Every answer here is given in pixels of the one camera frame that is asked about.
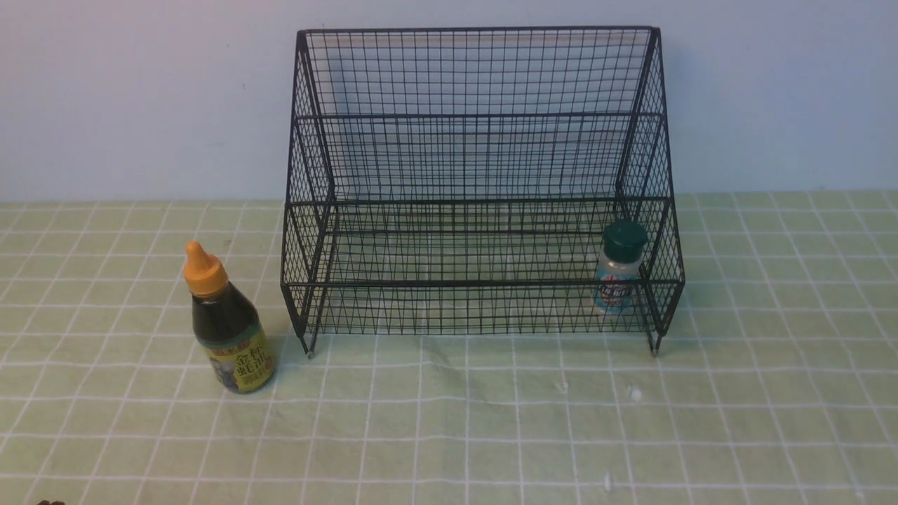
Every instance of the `black wire rack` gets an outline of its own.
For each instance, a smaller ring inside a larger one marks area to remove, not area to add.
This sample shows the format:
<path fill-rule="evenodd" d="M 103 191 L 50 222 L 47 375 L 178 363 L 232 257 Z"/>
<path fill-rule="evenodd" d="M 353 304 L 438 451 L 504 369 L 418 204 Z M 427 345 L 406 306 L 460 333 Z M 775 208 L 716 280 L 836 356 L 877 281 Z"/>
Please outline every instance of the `black wire rack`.
<path fill-rule="evenodd" d="M 684 275 L 660 31 L 310 30 L 296 39 L 281 285 L 320 332 L 645 332 Z M 604 228 L 649 233 L 594 304 Z"/>

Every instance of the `small white speck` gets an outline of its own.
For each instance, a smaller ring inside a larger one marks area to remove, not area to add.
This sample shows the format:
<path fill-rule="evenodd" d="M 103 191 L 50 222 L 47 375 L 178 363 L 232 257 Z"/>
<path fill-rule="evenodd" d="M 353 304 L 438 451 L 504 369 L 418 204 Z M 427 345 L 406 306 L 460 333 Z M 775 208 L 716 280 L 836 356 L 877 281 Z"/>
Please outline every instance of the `small white speck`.
<path fill-rule="evenodd" d="M 640 401 L 642 401 L 642 390 L 634 385 L 631 385 L 629 387 L 629 398 L 633 401 L 633 403 L 639 403 Z"/>

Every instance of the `green lid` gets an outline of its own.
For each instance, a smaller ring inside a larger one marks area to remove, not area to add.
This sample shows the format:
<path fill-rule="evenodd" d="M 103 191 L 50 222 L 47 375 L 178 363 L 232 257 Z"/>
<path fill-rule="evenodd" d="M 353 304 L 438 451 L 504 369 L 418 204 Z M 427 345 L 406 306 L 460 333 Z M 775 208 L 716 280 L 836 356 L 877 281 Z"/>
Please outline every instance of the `green lid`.
<path fill-rule="evenodd" d="M 604 231 L 604 252 L 611 261 L 633 263 L 642 255 L 642 248 L 648 242 L 646 228 L 633 221 L 614 221 Z"/>

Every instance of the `jar label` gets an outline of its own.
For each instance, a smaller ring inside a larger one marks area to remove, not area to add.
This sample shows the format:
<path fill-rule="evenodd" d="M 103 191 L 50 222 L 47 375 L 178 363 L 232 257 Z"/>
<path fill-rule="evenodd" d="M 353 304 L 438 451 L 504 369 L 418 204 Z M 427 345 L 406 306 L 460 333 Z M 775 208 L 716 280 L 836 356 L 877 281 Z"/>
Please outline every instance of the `jar label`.
<path fill-rule="evenodd" d="M 602 282 L 595 289 L 594 300 L 596 305 L 615 313 L 630 305 L 630 295 L 632 294 L 633 286 L 630 284 L 615 284 L 614 281 L 634 280 L 638 279 L 638 275 L 615 274 L 599 269 L 596 277 L 599 279 L 599 282 Z"/>
<path fill-rule="evenodd" d="M 261 328 L 253 328 L 245 334 L 250 336 L 233 345 L 205 348 L 218 382 L 238 393 L 249 393 L 259 388 L 269 380 L 275 369 L 265 332 Z"/>

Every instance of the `yellow label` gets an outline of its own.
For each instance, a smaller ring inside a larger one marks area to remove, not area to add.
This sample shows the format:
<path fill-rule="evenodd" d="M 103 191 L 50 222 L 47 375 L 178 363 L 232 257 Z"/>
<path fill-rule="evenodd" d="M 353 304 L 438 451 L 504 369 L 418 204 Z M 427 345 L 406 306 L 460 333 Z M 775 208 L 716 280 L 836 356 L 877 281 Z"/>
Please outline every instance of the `yellow label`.
<path fill-rule="evenodd" d="M 240 393 L 248 393 L 269 380 L 275 371 L 265 332 L 259 328 L 251 337 L 231 347 L 206 348 L 218 382 Z"/>

